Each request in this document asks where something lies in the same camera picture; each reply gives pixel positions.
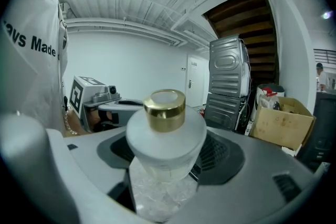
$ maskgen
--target light fixture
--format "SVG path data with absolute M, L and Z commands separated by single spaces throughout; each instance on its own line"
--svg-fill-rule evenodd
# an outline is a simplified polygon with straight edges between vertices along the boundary
M 332 16 L 333 12 L 330 11 L 330 12 L 325 12 L 322 14 L 322 18 L 323 19 L 329 19 L 331 16 Z

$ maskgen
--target white door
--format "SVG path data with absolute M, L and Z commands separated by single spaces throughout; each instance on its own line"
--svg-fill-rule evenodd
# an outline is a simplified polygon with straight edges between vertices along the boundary
M 188 57 L 186 104 L 195 107 L 203 105 L 204 93 L 204 61 Z

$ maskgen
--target fluorescent light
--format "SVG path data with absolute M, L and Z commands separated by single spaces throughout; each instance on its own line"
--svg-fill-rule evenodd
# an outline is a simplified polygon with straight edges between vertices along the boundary
M 332 11 L 331 12 L 325 12 L 322 15 L 323 19 L 329 19 L 332 16 Z

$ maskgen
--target man wearing cap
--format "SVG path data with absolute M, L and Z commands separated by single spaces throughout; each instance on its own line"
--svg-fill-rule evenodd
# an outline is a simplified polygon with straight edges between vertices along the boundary
M 323 71 L 323 65 L 321 63 L 318 63 L 316 65 L 316 71 L 317 71 L 317 75 L 319 78 L 319 83 L 320 86 L 319 88 L 321 90 L 325 90 L 328 88 L 328 76 L 327 74 Z

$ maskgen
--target bottle lid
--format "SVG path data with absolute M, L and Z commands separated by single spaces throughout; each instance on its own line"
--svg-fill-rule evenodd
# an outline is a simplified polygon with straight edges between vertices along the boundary
M 153 92 L 143 101 L 149 126 L 161 133 L 175 131 L 185 121 L 185 95 L 177 90 Z

